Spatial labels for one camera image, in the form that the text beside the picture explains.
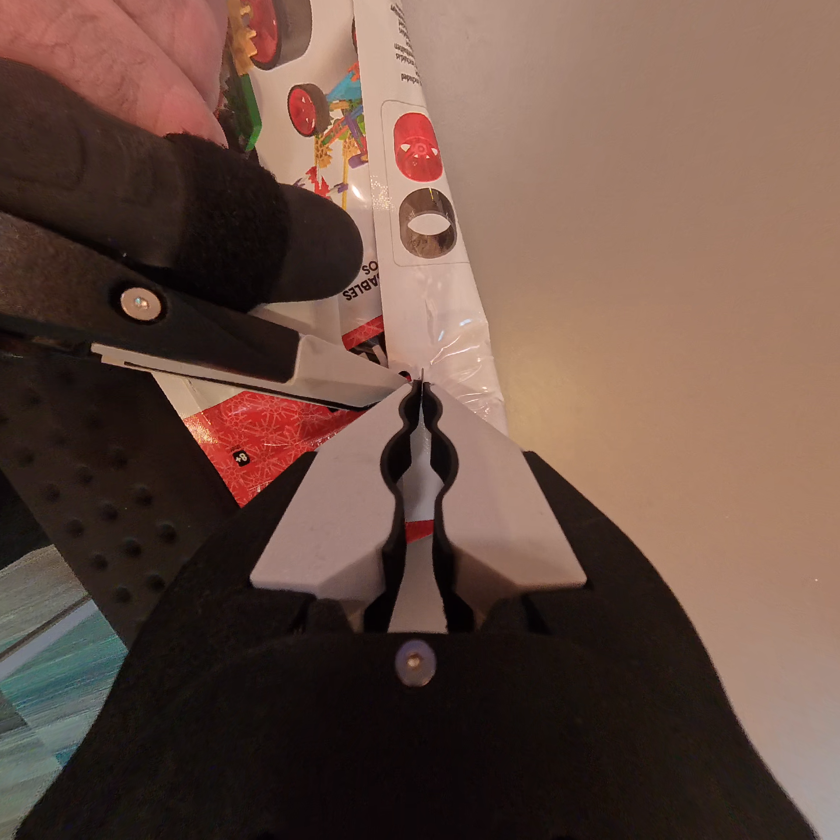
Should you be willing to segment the person's left hand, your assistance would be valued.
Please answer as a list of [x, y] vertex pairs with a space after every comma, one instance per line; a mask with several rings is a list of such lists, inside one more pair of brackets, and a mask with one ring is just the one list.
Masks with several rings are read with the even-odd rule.
[[214, 112], [225, 1], [2, 1], [1, 54], [160, 136], [227, 146]]

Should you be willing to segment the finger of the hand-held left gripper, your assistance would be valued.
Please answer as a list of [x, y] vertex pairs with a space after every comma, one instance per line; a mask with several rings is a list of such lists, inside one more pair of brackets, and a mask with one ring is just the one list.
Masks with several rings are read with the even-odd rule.
[[399, 372], [311, 335], [300, 336], [293, 372], [285, 382], [272, 381], [266, 375], [254, 376], [213, 366], [167, 360], [100, 343], [94, 343], [91, 351], [99, 355], [103, 363], [122, 368], [340, 410], [364, 410], [408, 385], [408, 380]]
[[154, 372], [153, 378], [178, 415], [196, 415], [221, 405], [228, 400], [242, 398], [256, 407], [289, 408], [300, 411], [323, 409], [331, 412], [339, 410], [359, 411], [356, 406], [323, 406], [302, 402], [289, 397], [280, 397], [265, 393], [243, 390], [232, 385], [223, 385], [210, 381], [190, 379], [188, 377]]

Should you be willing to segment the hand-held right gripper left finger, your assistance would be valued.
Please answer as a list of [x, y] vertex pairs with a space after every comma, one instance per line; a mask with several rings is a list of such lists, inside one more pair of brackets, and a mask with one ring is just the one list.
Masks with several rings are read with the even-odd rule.
[[364, 613], [402, 579], [397, 484], [418, 418], [419, 381], [405, 382], [313, 453], [251, 572], [255, 588], [335, 601], [353, 629], [364, 627]]

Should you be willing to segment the printed plastic toy bag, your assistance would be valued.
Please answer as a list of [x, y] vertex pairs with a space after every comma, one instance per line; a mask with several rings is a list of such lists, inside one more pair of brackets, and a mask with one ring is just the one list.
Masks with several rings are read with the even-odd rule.
[[[444, 386], [506, 434], [489, 327], [449, 190], [401, 2], [228, 2], [226, 96], [247, 152], [352, 216], [362, 267], [340, 295], [258, 316]], [[180, 415], [244, 506], [357, 415], [239, 398]], [[404, 481], [406, 574], [390, 630], [446, 630], [431, 558], [441, 481], [420, 424]]]

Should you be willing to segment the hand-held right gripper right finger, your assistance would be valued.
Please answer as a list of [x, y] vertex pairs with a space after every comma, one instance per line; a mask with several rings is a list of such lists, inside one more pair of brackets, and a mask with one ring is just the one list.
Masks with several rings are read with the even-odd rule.
[[586, 574], [524, 451], [441, 386], [423, 385], [434, 502], [433, 568], [447, 631], [501, 601], [582, 587]]

